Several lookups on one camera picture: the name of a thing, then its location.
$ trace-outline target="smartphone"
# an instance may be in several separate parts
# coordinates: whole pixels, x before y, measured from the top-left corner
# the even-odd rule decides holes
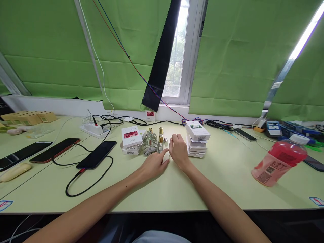
[[[117,142],[105,141],[100,144],[96,149],[84,158],[79,164],[77,169],[95,169],[101,161],[109,154],[109,152],[116,146]]]
[[[54,145],[53,147],[49,148],[48,150],[42,152],[41,154],[37,155],[36,157],[29,160],[31,163],[39,163],[45,164],[52,160],[52,157],[56,158],[60,154],[67,151],[69,148],[73,146],[74,143],[78,143],[81,140],[79,138],[68,138],[64,141]]]
[[[30,156],[42,151],[43,149],[50,146],[52,142],[36,142],[33,143],[11,155],[8,155],[0,159],[0,172],[9,169],[10,167],[16,165],[17,163],[27,159]]]
[[[315,170],[324,172],[324,164],[312,158],[311,156],[308,155],[307,158],[304,159],[304,162]]]
[[[239,128],[235,128],[233,129],[234,132],[236,132],[238,135],[240,135],[241,137],[244,137],[246,140],[252,142],[252,141],[256,141],[257,139],[253,136],[251,136],[250,134],[244,132],[242,129]]]

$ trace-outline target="barcode label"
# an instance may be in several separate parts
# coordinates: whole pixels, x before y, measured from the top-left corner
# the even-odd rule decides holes
[[[272,173],[275,171],[275,169],[269,166],[269,167],[266,169],[266,171],[267,171],[269,174],[272,174]]]

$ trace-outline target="white bottle cap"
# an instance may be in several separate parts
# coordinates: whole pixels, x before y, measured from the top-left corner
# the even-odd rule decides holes
[[[309,142],[309,138],[307,138],[305,136],[298,135],[298,134],[291,135],[289,140],[291,140],[297,144],[301,144],[301,145],[306,145]]]

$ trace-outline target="plastic bottle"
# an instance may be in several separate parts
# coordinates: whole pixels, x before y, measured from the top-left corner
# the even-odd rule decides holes
[[[276,142],[252,170],[252,176],[261,184],[272,187],[288,170],[306,159],[307,150],[303,145],[308,142],[309,138],[297,134],[289,140]]]

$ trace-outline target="desk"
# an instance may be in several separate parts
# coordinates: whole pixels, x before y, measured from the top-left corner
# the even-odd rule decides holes
[[[1,148],[0,158],[10,155],[10,154],[12,154],[20,149],[23,149],[24,147],[31,145],[35,142],[54,141],[57,134],[59,133],[63,123],[66,122],[70,118],[71,117],[67,117],[67,116],[58,117],[58,120],[49,123],[55,129],[55,131],[53,131],[49,134],[46,134],[38,139],[28,139],[24,133],[16,135],[16,136],[11,136],[9,134],[0,134],[0,148]],[[78,117],[67,121],[66,124],[64,125],[64,127],[62,128],[62,131],[60,132],[55,144],[58,144],[59,142],[65,140],[67,138],[70,138],[70,137],[71,138],[80,138],[81,141],[88,138],[90,135],[88,135],[84,132],[81,132],[79,129],[79,126],[81,125],[81,121],[82,121],[82,119],[78,118]],[[63,156],[64,154],[70,152],[72,149],[74,149],[74,147],[69,149],[67,152],[63,153],[62,155],[60,155],[60,157]],[[29,159],[30,158],[22,161],[22,163],[29,161]],[[22,185],[23,183],[25,183],[26,181],[31,179],[33,176],[38,174],[40,171],[45,169],[50,164],[51,164],[51,162],[46,163],[46,164],[31,164],[32,168],[29,171],[23,173],[22,175],[16,177],[15,179],[13,179],[11,181],[0,183],[0,199],[2,199],[6,195],[8,195],[10,192],[12,192],[16,188],[18,188],[20,185]]]
[[[131,156],[121,153],[120,129],[128,126],[130,124],[125,123],[112,129],[107,140],[118,142],[109,154],[114,158],[114,164],[102,180],[89,191],[78,197],[68,198],[65,195],[65,187],[78,170],[75,166],[59,167],[50,164],[3,199],[12,200],[14,203],[2,213],[63,213],[131,174],[142,165],[146,157],[143,154]],[[164,135],[168,139],[173,133],[180,133],[184,138],[186,136],[185,127],[169,123],[153,125],[153,132],[157,133],[160,126],[163,126]],[[315,209],[316,205],[308,197],[324,198],[323,173],[301,163],[282,177],[277,185],[272,188],[265,187],[252,177],[251,170],[261,161],[266,150],[260,148],[255,142],[248,142],[239,136],[235,138],[223,130],[209,126],[205,128],[211,134],[207,144],[208,151],[203,159],[191,157],[191,161],[242,209]],[[100,140],[89,137],[82,145],[93,150],[99,143]],[[58,162],[61,164],[79,162],[87,154],[88,152],[81,147],[76,147],[59,158]],[[310,154],[323,161],[323,154],[312,154],[311,151]],[[97,169],[86,171],[70,186],[69,192],[76,194],[92,185],[110,163],[110,158],[106,158]],[[171,161],[164,175],[134,191],[112,211],[201,210],[207,210],[204,202],[189,179]]]

